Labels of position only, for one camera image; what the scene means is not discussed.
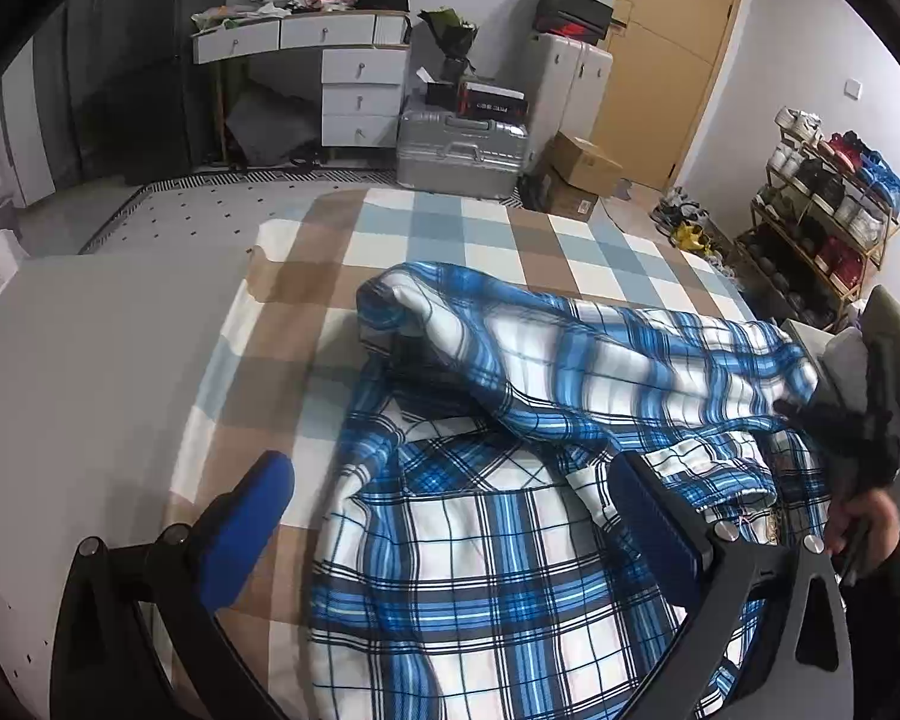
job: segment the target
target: red shoe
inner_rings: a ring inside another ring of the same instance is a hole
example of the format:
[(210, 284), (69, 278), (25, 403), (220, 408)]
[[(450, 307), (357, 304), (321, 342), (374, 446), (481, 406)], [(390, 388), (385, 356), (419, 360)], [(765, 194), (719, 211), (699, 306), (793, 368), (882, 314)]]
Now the red shoe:
[(863, 256), (843, 242), (838, 242), (842, 249), (840, 263), (833, 269), (830, 274), (830, 283), (838, 290), (848, 293), (854, 289), (863, 278), (864, 274), (864, 258)]
[(814, 262), (824, 274), (831, 274), (837, 265), (840, 265), (842, 255), (842, 242), (832, 235), (823, 243), (823, 247), (814, 257)]
[(850, 172), (856, 172), (860, 167), (860, 152), (855, 151), (849, 143), (844, 141), (844, 137), (839, 132), (834, 132), (827, 144), (833, 149), (833, 155), (837, 161), (847, 168)]

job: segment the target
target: black cloth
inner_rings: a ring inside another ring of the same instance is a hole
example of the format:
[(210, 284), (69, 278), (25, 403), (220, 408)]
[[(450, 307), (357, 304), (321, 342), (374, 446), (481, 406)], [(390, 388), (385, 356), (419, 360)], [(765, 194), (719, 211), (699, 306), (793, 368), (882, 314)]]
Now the black cloth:
[(854, 720), (900, 720), (900, 547), (842, 595), (853, 659)]

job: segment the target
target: hand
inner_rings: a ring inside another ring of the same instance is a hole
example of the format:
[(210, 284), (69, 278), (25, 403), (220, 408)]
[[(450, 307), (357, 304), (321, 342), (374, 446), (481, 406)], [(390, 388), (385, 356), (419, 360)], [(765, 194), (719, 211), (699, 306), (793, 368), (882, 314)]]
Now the hand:
[(823, 529), (827, 552), (839, 555), (847, 547), (847, 528), (857, 518), (869, 520), (871, 524), (862, 572), (866, 574), (893, 555), (900, 542), (900, 513), (887, 490), (875, 488), (847, 501), (835, 498), (830, 503), (826, 528)]

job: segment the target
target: plaid comforter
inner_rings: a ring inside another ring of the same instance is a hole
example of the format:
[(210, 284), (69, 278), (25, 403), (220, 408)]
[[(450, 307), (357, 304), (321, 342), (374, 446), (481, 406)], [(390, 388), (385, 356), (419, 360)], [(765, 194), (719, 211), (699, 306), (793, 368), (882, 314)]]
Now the plaid comforter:
[[(820, 471), (770, 408), (809, 397), (815, 375), (773, 325), (432, 263), (368, 281), (357, 308), (370, 360), (314, 563), (321, 717), (615, 716), (683, 618), (613, 507), (620, 450), (748, 538), (821, 528)], [(732, 685), (757, 613), (701, 713)]]

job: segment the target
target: light switch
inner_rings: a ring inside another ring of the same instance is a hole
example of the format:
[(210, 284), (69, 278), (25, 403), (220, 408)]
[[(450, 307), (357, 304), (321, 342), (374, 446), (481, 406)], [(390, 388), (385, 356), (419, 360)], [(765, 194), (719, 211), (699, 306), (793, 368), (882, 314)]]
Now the light switch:
[(847, 83), (844, 84), (844, 94), (849, 98), (853, 98), (854, 100), (859, 100), (860, 95), (863, 93), (864, 87), (860, 81), (856, 79), (847, 79)]

